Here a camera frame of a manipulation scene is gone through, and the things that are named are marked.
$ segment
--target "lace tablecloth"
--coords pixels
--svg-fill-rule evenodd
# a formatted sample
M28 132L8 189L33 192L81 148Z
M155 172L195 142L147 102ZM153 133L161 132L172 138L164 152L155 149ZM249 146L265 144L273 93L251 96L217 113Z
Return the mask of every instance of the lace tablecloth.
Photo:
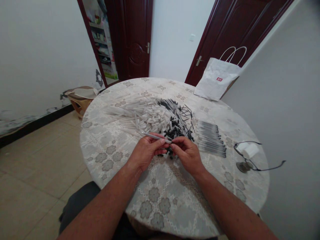
M80 134L84 161L93 180L103 188L127 162L138 142L137 137L121 130L118 121L104 125L110 119L105 108L119 107L139 96L171 98L180 105L186 104L197 119L218 125L227 146L227 157L200 152L202 162L218 181L257 213L267 198L269 173L240 172L236 162L243 159L233 145L258 139L228 105L196 96L193 90L193 86L169 79L137 78L115 84L98 95L84 115ZM260 169L266 169L267 159L262 147L259 148L253 161ZM208 202L179 159L153 158L136 186L126 213L150 228L182 237L209 238L222 234Z

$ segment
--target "person's left hand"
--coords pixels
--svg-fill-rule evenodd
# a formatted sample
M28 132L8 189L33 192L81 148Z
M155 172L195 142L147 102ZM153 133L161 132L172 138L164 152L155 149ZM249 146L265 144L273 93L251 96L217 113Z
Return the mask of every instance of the person's left hand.
M162 148L169 147L169 144L164 141L164 136L152 132L149 134L163 139L157 140L149 136L141 138L128 160L128 164L141 172L148 168L153 156L167 153L167 150Z

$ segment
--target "wooden stool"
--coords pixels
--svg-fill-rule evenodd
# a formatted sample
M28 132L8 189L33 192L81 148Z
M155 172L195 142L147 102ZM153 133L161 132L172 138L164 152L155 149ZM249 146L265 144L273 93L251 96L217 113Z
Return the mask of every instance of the wooden stool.
M82 88L82 89L93 89L92 87L88 86L82 86L82 87L77 87L77 88ZM78 114L78 118L82 119L84 113L86 112L87 108L89 107L90 103L93 101L93 99L88 99L84 97L80 97L78 95L75 95L74 93L70 93L67 95L74 110L76 110Z

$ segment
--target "eyeglass frame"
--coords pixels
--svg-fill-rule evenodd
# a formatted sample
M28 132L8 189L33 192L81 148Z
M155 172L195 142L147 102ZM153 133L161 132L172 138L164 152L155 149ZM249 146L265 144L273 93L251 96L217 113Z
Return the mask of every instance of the eyeglass frame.
M245 161L246 163L247 163L248 160L249 160L250 163L256 168L256 169L252 168L252 170L254 170L254 171L262 172L262 171L268 171L268 170L276 169L276 168L281 167L281 166L286 162L286 161L284 160L284 161L282 161L281 164L280 164L279 166L277 166L277 167L261 170L261 169L259 169L259 168L253 163L253 161L252 161L251 159L245 158L245 157L243 156L243 154L240 153L240 152L237 150L236 147L237 147L240 143L245 143L245 142L254 142L254 143L259 144L259 145L262 145L262 143L258 143L258 142L255 142L255 141L244 141L244 142L235 143L234 146L233 146L234 150L235 150L241 157L244 158L244 161Z

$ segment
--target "dark red door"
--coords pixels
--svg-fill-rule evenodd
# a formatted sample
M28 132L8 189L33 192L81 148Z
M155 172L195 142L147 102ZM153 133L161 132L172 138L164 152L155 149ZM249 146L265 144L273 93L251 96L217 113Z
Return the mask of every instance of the dark red door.
M187 75L186 83L196 86L211 57L219 59L231 46L239 49L231 63L242 67L261 43L292 0L216 0L196 55ZM221 60L233 52L229 49Z
M149 76L153 0L105 0L120 80Z

